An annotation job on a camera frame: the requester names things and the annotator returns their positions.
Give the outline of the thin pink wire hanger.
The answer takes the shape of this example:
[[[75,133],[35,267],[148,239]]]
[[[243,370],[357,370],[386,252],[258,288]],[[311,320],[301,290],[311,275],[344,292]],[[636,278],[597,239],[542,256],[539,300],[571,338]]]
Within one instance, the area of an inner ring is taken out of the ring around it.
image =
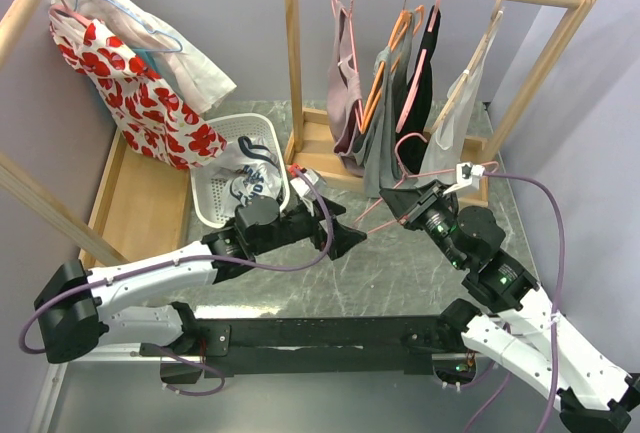
[[[394,185],[394,188],[399,187],[408,179],[434,176],[437,174],[449,172],[449,170],[433,170],[430,172],[422,172],[422,173],[420,172],[420,164],[422,162],[422,157],[424,156],[424,152],[426,152],[426,148],[430,142],[430,137],[431,137],[431,132],[428,130],[425,130],[418,133],[407,133],[401,136],[401,138],[396,142],[396,145],[394,147],[394,155],[398,162],[398,165],[401,167],[402,176],[401,176],[401,179],[398,180],[398,182]],[[410,157],[406,158],[407,161],[405,161],[402,159],[402,155],[400,153],[401,146],[408,144],[409,140],[414,138],[416,138],[417,141],[424,144],[424,148],[422,148],[422,145],[419,148],[419,150],[424,150],[424,151],[422,151],[421,156],[419,156],[418,153],[412,153]],[[498,172],[500,168],[500,163],[499,161],[496,161],[496,160],[491,160],[491,161],[480,163],[480,164],[483,167],[492,167],[490,170],[490,172],[492,173]],[[372,205],[368,206],[358,217],[356,217],[356,219],[353,222],[353,226],[359,226],[362,220],[371,211],[377,208],[382,201],[383,201],[382,198],[378,198],[376,201],[374,201]]]

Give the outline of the white navy tank top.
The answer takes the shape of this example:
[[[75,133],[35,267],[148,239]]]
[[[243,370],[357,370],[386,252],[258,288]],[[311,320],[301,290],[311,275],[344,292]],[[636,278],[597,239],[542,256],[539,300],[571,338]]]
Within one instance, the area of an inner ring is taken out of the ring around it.
[[[281,195],[278,158],[262,138],[239,136],[209,167],[212,176],[224,182],[219,198],[225,216],[232,217],[237,207],[246,206],[255,197],[278,199]]]

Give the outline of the mauve pink tank top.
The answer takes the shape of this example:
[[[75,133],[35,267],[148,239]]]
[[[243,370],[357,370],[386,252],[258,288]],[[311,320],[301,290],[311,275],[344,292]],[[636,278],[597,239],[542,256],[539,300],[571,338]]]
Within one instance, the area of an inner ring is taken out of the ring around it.
[[[353,154],[363,107],[351,15],[340,0],[331,0],[330,4],[334,42],[328,68],[327,115],[333,153],[349,173],[361,177],[364,169]]]

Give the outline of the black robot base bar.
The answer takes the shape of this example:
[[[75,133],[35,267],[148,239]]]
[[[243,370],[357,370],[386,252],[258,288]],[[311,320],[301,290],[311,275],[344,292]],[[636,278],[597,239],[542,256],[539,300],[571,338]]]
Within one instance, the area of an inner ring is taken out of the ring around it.
[[[205,319],[176,302],[181,331],[166,348],[227,377],[401,371],[468,385],[477,360],[461,338],[461,304],[439,316]]]

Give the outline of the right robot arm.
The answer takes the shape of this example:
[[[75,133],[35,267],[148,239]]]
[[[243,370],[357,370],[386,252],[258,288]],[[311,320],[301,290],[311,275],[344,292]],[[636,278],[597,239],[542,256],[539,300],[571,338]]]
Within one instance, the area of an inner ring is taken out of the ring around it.
[[[465,272],[471,301],[441,314],[440,344],[479,352],[528,384],[570,432],[623,432],[639,404],[639,377],[600,353],[558,311],[541,283],[502,247],[506,234],[487,207],[460,208],[445,184],[384,188],[381,199],[407,230],[423,231]]]

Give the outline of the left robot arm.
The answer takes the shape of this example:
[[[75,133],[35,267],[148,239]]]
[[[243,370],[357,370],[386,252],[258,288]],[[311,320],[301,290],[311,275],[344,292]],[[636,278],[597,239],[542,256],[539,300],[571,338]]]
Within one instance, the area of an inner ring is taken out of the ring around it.
[[[339,223],[345,208],[325,197],[281,212],[257,197],[236,209],[220,230],[176,251],[113,267],[62,264],[36,297],[30,325],[43,340],[39,353],[67,363],[98,346],[140,341],[193,352],[200,331],[185,306],[147,308],[144,301],[176,290],[209,286],[259,268],[259,255],[308,240],[321,258],[336,260],[364,242],[366,233]]]

